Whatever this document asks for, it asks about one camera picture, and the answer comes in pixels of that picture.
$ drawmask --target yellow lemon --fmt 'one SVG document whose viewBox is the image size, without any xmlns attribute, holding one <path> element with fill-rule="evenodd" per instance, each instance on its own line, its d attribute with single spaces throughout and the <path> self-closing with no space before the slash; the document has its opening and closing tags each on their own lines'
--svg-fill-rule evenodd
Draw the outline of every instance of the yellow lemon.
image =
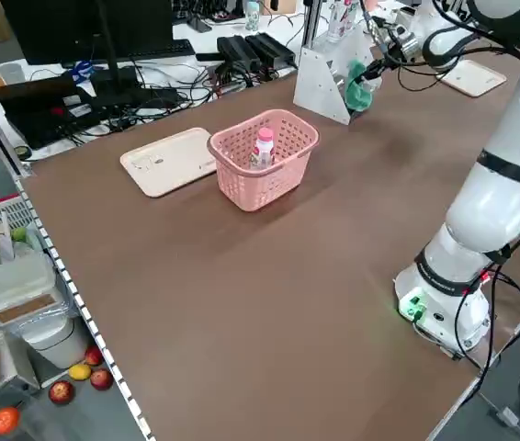
<svg viewBox="0 0 520 441">
<path fill-rule="evenodd" d="M 83 380 L 91 376 L 91 368 L 87 365 L 74 365 L 68 369 L 68 375 L 71 379 Z"/>
</svg>

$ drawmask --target pink basket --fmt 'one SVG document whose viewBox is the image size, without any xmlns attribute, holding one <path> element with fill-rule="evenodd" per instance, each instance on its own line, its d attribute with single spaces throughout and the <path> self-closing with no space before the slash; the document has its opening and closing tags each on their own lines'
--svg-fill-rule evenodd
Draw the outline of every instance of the pink basket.
<svg viewBox="0 0 520 441">
<path fill-rule="evenodd" d="M 250 170 L 258 130 L 275 133 L 275 163 Z M 244 211 L 256 211 L 300 184 L 319 141 L 313 126 L 286 110 L 268 110 L 237 126 L 215 133 L 209 151 L 217 159 L 220 190 Z"/>
</svg>

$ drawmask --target red apple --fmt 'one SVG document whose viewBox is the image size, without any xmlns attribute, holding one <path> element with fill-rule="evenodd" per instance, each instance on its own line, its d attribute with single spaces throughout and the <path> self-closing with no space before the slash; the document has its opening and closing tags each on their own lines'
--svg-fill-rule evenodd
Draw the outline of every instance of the red apple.
<svg viewBox="0 0 520 441">
<path fill-rule="evenodd" d="M 91 374 L 91 384 L 96 390 L 107 390 L 113 385 L 113 376 L 106 369 L 98 369 Z"/>
<path fill-rule="evenodd" d="M 88 346 L 85 352 L 85 362 L 88 366 L 98 366 L 103 363 L 103 354 L 96 345 Z"/>
<path fill-rule="evenodd" d="M 74 386 L 68 381 L 56 381 L 48 393 L 54 404 L 68 404 L 74 398 Z"/>
</svg>

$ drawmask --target robotic arm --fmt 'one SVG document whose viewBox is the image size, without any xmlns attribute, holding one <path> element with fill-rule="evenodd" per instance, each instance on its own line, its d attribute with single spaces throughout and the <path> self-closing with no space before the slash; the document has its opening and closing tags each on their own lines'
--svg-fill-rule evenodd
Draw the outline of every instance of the robotic arm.
<svg viewBox="0 0 520 441">
<path fill-rule="evenodd" d="M 424 1 L 409 29 L 377 26 L 366 12 L 384 58 L 371 63 L 355 81 L 374 79 L 404 65 L 429 65 L 446 72 L 458 62 L 465 46 L 483 33 L 502 44 L 503 53 L 520 46 L 520 0 L 469 0 L 473 21 L 466 25 L 455 14 L 448 13 L 449 20 L 442 17 L 434 1 Z M 500 126 L 448 210 L 446 222 L 396 277 L 401 315 L 452 354 L 463 355 L 492 326 L 489 302 L 480 291 L 486 270 L 497 266 L 500 271 L 515 249 L 510 243 L 519 237 L 520 80 Z"/>
</svg>

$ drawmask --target brown table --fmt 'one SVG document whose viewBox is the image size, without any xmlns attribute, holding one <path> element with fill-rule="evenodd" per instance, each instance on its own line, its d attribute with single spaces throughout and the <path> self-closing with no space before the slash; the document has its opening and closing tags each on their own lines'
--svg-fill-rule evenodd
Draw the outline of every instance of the brown table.
<svg viewBox="0 0 520 441">
<path fill-rule="evenodd" d="M 158 440 L 422 440 L 474 378 L 416 336 L 392 279 L 437 231 L 511 95 L 393 75 L 345 127 L 292 105 L 294 78 L 91 142 L 24 186 Z M 404 75 L 404 81 L 429 81 Z M 119 164 L 147 142 L 271 107 L 322 136 L 301 186 L 243 213 L 210 176 L 145 197 Z M 520 251 L 506 267 L 520 282 Z M 520 321 L 499 288 L 499 345 Z"/>
</svg>

